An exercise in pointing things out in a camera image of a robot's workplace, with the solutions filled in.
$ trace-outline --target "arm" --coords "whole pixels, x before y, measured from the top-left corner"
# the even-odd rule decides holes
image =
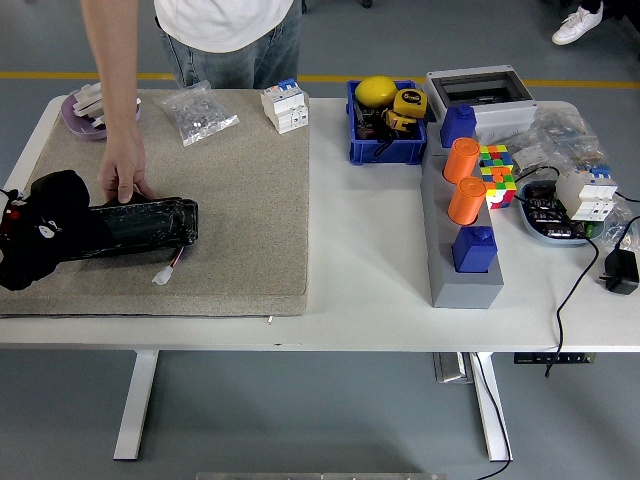
[[[82,12],[109,132],[98,181],[108,200],[127,203],[134,187],[156,198],[144,178],[146,157],[136,122],[138,1],[82,0]]]

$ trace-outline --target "white sneaker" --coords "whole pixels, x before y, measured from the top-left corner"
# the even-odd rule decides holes
[[[602,21],[602,10],[602,2],[600,2],[600,8],[596,13],[591,13],[589,10],[578,7],[576,13],[572,13],[562,22],[562,26],[553,34],[551,40],[556,45],[566,45],[575,42]]]

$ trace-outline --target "white t-shirt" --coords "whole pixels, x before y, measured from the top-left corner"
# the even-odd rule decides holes
[[[162,29],[213,53],[246,47],[275,28],[293,0],[154,0]]]

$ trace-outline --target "person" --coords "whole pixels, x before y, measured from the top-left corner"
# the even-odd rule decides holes
[[[134,190],[158,198],[145,179],[136,121],[137,0],[82,0],[102,86],[109,134],[98,181],[107,200]],[[266,89],[298,69],[301,0],[155,0],[156,23],[176,82]]]
[[[601,0],[583,0],[575,13],[569,15],[551,37],[556,45],[575,42],[602,21],[604,9]]]

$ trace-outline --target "hand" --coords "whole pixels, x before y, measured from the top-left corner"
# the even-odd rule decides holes
[[[98,173],[98,182],[107,201],[115,198],[122,204],[131,200],[134,189],[153,200],[158,196],[144,178],[146,154],[137,128],[132,132],[114,132],[107,136],[107,146]]]

